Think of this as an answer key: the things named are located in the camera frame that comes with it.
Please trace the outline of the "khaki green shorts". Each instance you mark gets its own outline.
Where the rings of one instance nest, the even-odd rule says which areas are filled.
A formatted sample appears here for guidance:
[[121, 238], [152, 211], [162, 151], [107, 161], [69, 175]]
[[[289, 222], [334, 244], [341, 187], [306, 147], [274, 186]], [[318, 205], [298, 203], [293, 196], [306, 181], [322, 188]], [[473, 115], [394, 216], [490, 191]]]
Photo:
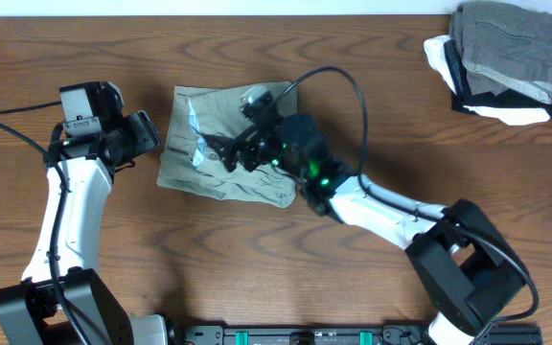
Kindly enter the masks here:
[[218, 200], [290, 206], [295, 183], [280, 169], [267, 164], [250, 172], [239, 163], [229, 172], [219, 155], [222, 145], [252, 125], [240, 111], [248, 91], [264, 88], [276, 96], [288, 86], [287, 81], [222, 89], [176, 86], [157, 185]]

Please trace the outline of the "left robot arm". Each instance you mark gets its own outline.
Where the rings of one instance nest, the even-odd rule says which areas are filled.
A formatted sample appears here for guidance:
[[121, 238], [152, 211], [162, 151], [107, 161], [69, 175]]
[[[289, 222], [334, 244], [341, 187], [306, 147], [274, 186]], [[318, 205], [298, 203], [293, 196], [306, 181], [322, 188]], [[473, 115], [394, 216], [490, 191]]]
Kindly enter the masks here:
[[104, 206], [115, 175], [160, 145], [148, 114], [124, 115], [119, 88], [90, 81], [59, 90], [45, 165], [40, 236], [20, 283], [0, 289], [0, 326], [11, 344], [166, 344], [163, 316], [129, 316], [99, 276]]

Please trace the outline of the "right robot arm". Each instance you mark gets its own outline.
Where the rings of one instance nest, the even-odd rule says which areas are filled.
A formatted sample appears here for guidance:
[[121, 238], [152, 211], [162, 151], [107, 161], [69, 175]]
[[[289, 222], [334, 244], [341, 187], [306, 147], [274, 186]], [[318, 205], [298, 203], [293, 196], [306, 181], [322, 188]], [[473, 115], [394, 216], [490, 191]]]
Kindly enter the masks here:
[[368, 230], [402, 249], [438, 314], [422, 344], [472, 344], [504, 321], [502, 310], [534, 284], [528, 269], [474, 203], [428, 204], [385, 189], [334, 158], [307, 114], [241, 109], [251, 126], [204, 139], [229, 171], [270, 164], [293, 176], [320, 216]]

